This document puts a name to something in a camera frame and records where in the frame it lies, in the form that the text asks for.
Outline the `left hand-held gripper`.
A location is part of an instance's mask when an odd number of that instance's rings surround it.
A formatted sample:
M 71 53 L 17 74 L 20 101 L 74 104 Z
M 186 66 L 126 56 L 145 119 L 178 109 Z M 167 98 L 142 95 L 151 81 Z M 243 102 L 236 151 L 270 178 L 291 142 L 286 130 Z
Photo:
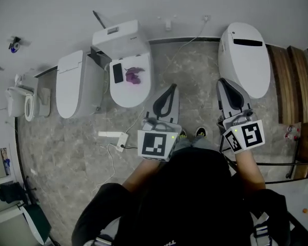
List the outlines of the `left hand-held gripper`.
M 179 89 L 171 84 L 156 92 L 145 106 L 145 119 L 138 130 L 138 156 L 169 161 L 182 127 L 179 120 Z

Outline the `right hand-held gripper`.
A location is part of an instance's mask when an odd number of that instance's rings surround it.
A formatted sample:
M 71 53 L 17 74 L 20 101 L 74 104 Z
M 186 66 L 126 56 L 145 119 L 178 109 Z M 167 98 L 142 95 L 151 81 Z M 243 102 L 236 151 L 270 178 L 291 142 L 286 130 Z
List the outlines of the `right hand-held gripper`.
M 251 109 L 248 93 L 237 83 L 220 78 L 216 85 L 219 109 L 224 117 L 220 117 L 217 126 L 222 135 L 219 151 L 222 153 L 224 143 L 234 153 L 241 153 L 265 144 L 262 120 L 257 118 Z M 233 112 L 242 112 L 232 116 Z

